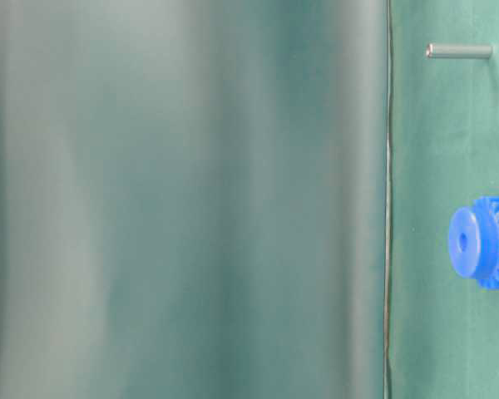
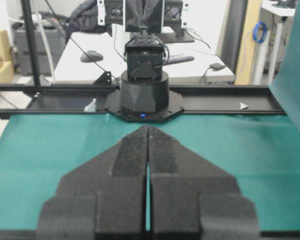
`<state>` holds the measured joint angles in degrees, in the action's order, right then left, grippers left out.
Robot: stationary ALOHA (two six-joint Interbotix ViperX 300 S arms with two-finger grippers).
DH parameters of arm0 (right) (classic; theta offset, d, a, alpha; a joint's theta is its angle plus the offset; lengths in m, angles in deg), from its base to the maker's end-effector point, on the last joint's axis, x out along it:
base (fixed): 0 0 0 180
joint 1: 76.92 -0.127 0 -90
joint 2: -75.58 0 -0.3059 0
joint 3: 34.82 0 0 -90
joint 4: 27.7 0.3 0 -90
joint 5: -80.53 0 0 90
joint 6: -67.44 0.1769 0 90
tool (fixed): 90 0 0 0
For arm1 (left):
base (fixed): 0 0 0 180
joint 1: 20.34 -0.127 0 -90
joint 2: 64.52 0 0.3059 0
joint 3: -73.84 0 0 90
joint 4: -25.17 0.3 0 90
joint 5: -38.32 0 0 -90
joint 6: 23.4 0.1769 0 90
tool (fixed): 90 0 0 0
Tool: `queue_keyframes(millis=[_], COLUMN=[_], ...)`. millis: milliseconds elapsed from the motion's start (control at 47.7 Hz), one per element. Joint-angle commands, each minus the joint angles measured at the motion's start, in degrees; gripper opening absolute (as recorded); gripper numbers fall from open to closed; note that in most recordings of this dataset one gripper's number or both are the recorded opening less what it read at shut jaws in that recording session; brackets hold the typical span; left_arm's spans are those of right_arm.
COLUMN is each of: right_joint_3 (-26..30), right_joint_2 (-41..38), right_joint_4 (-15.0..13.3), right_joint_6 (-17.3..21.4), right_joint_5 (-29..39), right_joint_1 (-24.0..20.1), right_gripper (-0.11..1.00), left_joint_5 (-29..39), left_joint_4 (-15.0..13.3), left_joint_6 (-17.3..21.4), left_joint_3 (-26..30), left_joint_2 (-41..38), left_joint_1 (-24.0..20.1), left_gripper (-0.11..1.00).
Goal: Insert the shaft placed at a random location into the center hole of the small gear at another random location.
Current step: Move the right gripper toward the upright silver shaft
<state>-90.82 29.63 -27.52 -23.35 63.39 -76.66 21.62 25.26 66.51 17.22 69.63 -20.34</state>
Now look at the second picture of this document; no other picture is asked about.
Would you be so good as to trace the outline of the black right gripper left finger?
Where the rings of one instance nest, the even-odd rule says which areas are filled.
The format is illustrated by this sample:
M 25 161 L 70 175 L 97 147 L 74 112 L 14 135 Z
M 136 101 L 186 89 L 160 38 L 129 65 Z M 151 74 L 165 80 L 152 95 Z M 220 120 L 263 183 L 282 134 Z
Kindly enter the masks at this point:
M 39 240 L 140 240 L 145 231 L 148 127 L 63 175 L 42 206 Z

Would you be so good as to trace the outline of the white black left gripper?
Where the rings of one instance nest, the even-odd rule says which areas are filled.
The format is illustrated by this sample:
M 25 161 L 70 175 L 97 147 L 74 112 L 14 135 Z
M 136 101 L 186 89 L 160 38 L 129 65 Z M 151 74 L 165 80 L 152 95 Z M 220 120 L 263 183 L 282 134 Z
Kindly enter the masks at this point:
M 121 25 L 125 32 L 162 32 L 164 27 L 177 31 L 188 23 L 188 0 L 98 0 L 99 26 Z

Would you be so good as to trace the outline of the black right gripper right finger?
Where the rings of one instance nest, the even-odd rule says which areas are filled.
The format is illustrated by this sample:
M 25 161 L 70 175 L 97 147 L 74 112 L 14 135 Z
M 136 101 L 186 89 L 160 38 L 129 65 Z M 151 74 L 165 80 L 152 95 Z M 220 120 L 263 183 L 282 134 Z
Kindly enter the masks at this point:
M 236 178 L 156 127 L 148 129 L 156 240 L 258 240 L 254 203 Z

